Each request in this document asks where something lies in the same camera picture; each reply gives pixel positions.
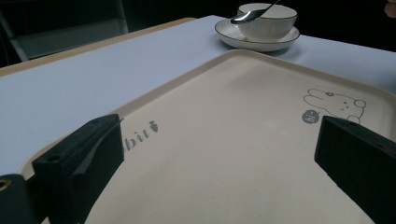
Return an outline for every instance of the table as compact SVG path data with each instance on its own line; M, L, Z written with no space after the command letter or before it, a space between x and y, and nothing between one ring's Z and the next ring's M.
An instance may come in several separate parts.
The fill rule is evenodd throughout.
M0 175L37 150L233 49L224 18L186 18L0 69ZM301 35L270 56L396 93L396 54Z

